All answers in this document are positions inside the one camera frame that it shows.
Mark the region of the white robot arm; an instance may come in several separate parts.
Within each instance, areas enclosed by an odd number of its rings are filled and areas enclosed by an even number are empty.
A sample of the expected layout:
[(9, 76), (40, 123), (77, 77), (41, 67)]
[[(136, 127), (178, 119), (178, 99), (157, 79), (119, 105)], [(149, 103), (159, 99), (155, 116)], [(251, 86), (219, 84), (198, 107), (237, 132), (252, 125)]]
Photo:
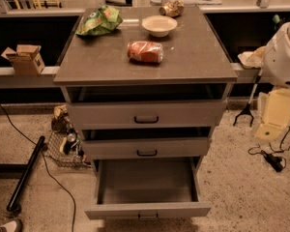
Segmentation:
[(284, 23), (267, 43), (263, 70), (273, 85), (290, 88), (290, 22)]

